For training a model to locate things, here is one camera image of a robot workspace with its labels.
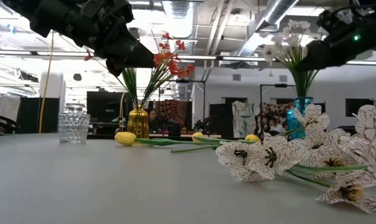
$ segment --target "blue vase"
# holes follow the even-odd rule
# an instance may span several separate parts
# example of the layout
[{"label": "blue vase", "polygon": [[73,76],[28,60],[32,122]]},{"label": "blue vase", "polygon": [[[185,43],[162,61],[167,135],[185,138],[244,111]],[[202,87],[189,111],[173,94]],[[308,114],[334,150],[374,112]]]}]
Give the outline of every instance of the blue vase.
[{"label": "blue vase", "polygon": [[[294,107],[300,111],[300,113],[304,116],[306,112],[306,107],[310,105],[313,102],[312,97],[302,96],[297,97],[294,99]],[[296,128],[300,128],[302,125],[297,120],[297,118],[293,114],[293,109],[288,110],[286,112],[286,123],[288,124],[288,130],[294,130]],[[306,137],[306,133],[304,130],[296,131],[295,133],[290,135],[291,139],[297,139],[297,138],[304,138]]]}]

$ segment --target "white wall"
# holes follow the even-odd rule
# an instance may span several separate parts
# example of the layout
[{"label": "white wall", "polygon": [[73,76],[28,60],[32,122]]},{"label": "white wall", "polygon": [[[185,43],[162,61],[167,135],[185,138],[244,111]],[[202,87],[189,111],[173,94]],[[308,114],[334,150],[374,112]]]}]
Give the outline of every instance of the white wall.
[{"label": "white wall", "polygon": [[[376,60],[376,54],[369,60]],[[195,71],[202,76],[203,68]],[[279,83],[279,75],[288,75],[288,84],[294,84],[287,69],[272,69],[274,77],[269,77],[269,70],[256,69],[231,70],[214,68],[206,84],[206,111],[209,115],[209,104],[222,103],[223,97],[248,98],[249,103],[260,102],[260,84]],[[240,82],[232,81],[232,74],[240,74]],[[321,70],[311,86],[308,96],[314,97],[314,103],[326,102],[326,113],[331,119],[329,129],[338,126],[350,126],[356,123],[355,117],[345,116],[346,98],[370,98],[376,100],[376,66],[342,66]],[[295,98],[292,88],[271,87],[265,91],[263,101],[270,98]],[[193,118],[203,117],[203,93],[195,87],[193,95]]]}]

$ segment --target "desk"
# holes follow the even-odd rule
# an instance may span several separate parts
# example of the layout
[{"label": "desk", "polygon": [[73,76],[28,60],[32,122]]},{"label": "desk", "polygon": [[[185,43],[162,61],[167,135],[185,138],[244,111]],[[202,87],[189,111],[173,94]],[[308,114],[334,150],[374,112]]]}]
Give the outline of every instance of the desk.
[{"label": "desk", "polygon": [[316,201],[321,186],[237,182],[214,151],[172,155],[176,147],[189,146],[0,136],[0,224],[376,223],[376,212]]}]

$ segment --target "white column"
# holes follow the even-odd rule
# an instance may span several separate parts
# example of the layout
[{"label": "white column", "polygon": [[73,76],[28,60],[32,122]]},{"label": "white column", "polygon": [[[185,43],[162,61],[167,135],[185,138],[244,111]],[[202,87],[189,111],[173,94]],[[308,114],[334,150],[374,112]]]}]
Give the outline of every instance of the white column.
[{"label": "white column", "polygon": [[[41,73],[40,79],[40,96],[44,95],[45,80],[47,78],[47,70]],[[59,112],[63,112],[65,108],[65,89],[66,81],[61,71],[50,71],[49,83],[47,85],[46,98],[59,98]]]}]

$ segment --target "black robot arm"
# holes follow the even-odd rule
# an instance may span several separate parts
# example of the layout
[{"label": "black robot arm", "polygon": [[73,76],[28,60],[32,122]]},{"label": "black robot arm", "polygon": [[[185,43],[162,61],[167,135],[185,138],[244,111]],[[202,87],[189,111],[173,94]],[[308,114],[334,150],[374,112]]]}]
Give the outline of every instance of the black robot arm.
[{"label": "black robot arm", "polygon": [[125,67],[153,67],[153,57],[129,32],[133,12],[127,0],[2,0],[28,18],[31,29],[43,37],[51,30],[71,38],[79,47],[106,58],[109,71],[118,76]]}]

